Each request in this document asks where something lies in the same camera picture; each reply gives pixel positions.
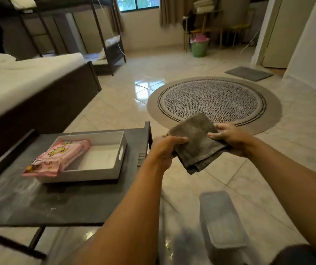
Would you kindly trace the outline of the person's left hand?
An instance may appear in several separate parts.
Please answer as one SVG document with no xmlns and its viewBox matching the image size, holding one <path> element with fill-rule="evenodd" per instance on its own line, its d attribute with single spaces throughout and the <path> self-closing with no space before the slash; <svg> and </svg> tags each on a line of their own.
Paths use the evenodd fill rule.
<svg viewBox="0 0 316 265">
<path fill-rule="evenodd" d="M 174 148 L 178 145 L 171 145 L 166 141 L 166 136 L 157 136 L 154 138 L 152 147 L 148 154 L 149 163 L 157 166 L 159 171 L 165 172 L 170 168 L 173 158 L 176 156 Z"/>
</svg>

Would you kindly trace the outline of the person's right hand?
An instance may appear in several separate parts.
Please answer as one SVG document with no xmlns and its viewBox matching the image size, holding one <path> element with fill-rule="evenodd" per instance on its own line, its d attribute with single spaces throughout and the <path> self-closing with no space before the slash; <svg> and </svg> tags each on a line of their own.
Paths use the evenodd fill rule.
<svg viewBox="0 0 316 265">
<path fill-rule="evenodd" d="M 218 132 L 224 132 L 224 139 L 218 140 L 228 144 L 227 152 L 244 158 L 252 156 L 256 138 L 240 127 L 228 123 L 214 124 Z"/>
</svg>

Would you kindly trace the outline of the grey cloth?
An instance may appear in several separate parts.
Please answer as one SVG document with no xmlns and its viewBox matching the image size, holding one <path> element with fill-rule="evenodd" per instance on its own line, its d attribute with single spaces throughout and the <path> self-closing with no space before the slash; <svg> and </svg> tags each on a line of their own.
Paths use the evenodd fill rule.
<svg viewBox="0 0 316 265">
<path fill-rule="evenodd" d="M 202 112 L 187 118 L 169 130 L 169 135 L 187 137 L 187 143 L 175 146 L 174 151 L 188 174 L 201 172 L 222 153 L 231 149 L 225 141 L 209 138 L 218 130 Z"/>
</svg>

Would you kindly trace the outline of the person's left forearm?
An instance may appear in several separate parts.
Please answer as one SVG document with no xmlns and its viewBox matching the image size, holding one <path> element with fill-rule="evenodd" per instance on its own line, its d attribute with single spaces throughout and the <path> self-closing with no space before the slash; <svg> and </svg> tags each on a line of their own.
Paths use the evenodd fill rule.
<svg viewBox="0 0 316 265">
<path fill-rule="evenodd" d="M 155 265 L 166 159 L 150 153 L 76 265 Z"/>
</svg>

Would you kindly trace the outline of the person's right forearm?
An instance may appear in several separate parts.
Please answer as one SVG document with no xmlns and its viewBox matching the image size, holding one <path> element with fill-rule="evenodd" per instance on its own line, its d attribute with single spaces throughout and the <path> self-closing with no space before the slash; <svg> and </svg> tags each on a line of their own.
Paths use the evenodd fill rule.
<svg viewBox="0 0 316 265">
<path fill-rule="evenodd" d="M 316 249 L 316 172 L 255 137 L 245 149 L 294 226 Z"/>
</svg>

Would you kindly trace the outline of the round patterned rug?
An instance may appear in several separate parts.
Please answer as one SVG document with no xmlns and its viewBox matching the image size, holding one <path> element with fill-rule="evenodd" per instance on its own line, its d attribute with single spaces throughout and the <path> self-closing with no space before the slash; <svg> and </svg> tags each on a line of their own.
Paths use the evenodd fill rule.
<svg viewBox="0 0 316 265">
<path fill-rule="evenodd" d="M 272 128 L 283 114 L 281 101 L 265 87 L 211 76 L 164 84 L 150 95 L 147 111 L 168 129 L 201 112 L 213 123 L 232 123 L 253 135 Z"/>
</svg>

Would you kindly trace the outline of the white plastic tray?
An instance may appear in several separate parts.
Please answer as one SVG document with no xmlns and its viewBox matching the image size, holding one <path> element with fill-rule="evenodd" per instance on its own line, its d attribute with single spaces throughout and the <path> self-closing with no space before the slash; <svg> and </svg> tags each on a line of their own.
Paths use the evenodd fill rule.
<svg viewBox="0 0 316 265">
<path fill-rule="evenodd" d="M 124 131 L 105 131 L 63 135 L 50 149 L 61 142 L 88 140 L 90 147 L 57 176 L 36 176 L 41 183 L 117 180 L 120 177 L 127 140 Z"/>
</svg>

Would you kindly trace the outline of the green bucket with pink lid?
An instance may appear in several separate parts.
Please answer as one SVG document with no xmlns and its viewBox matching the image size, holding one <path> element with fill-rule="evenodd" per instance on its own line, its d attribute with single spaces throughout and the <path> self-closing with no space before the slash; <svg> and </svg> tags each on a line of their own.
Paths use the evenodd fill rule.
<svg viewBox="0 0 316 265">
<path fill-rule="evenodd" d="M 207 55 L 209 37 L 202 33 L 196 33 L 190 40 L 193 57 L 205 57 Z"/>
</svg>

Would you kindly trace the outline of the wooden shelf rack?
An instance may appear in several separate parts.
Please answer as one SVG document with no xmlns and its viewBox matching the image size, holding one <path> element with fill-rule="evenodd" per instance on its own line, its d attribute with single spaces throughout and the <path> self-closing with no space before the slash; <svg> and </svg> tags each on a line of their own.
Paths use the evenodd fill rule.
<svg viewBox="0 0 316 265">
<path fill-rule="evenodd" d="M 210 38 L 211 33 L 218 34 L 219 49 L 223 49 L 223 9 L 220 8 L 219 0 L 215 0 L 215 8 L 212 12 L 196 14 L 195 9 L 189 11 L 183 17 L 183 49 L 187 53 L 191 48 L 190 40 L 196 33 L 202 33 Z"/>
</svg>

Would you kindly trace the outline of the cream door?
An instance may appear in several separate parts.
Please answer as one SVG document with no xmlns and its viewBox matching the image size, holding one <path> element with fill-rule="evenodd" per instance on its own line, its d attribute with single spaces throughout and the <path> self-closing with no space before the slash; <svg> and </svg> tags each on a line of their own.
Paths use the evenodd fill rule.
<svg viewBox="0 0 316 265">
<path fill-rule="evenodd" d="M 316 0 L 280 0 L 262 60 L 267 68 L 287 69 Z"/>
</svg>

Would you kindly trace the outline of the pink wet wipes packet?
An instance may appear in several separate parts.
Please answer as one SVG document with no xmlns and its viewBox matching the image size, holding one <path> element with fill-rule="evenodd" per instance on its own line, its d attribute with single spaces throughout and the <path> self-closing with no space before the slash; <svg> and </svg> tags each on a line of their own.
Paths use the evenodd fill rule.
<svg viewBox="0 0 316 265">
<path fill-rule="evenodd" d="M 89 140 L 60 142 L 37 157 L 22 176 L 56 177 L 89 148 Z"/>
</svg>

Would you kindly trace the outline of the beige curtain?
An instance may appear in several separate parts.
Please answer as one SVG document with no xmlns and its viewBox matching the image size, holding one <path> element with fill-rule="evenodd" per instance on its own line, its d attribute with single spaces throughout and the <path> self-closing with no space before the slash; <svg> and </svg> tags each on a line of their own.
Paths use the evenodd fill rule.
<svg viewBox="0 0 316 265">
<path fill-rule="evenodd" d="M 181 23 L 184 16 L 194 8 L 196 0 L 159 0 L 160 26 L 167 27 Z"/>
</svg>

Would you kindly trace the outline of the dark grey side table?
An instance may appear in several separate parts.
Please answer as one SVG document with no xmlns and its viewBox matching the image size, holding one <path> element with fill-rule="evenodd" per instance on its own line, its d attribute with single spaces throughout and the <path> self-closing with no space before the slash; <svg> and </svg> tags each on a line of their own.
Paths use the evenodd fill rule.
<svg viewBox="0 0 316 265">
<path fill-rule="evenodd" d="M 0 235 L 0 245 L 45 260 L 36 246 L 47 227 L 101 227 L 126 195 L 152 145 L 151 125 L 122 129 L 127 141 L 119 179 L 41 184 L 21 168 L 49 147 L 57 134 L 28 131 L 0 157 L 0 227 L 37 227 L 29 245 Z"/>
</svg>

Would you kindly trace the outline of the black metal bunk bed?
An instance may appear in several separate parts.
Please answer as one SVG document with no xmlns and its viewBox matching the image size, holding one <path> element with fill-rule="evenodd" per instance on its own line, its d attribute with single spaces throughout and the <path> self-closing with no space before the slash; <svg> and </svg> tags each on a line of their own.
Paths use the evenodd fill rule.
<svg viewBox="0 0 316 265">
<path fill-rule="evenodd" d="M 0 0 L 6 53 L 25 60 L 81 53 L 98 75 L 126 63 L 117 0 Z"/>
</svg>

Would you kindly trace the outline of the bed with white mattress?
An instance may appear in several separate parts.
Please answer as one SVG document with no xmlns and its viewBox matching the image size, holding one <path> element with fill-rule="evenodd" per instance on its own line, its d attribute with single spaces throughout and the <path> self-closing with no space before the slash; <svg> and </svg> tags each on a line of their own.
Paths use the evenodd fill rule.
<svg viewBox="0 0 316 265">
<path fill-rule="evenodd" d="M 34 129 L 62 133 L 101 91 L 81 53 L 0 66 L 0 157 Z"/>
</svg>

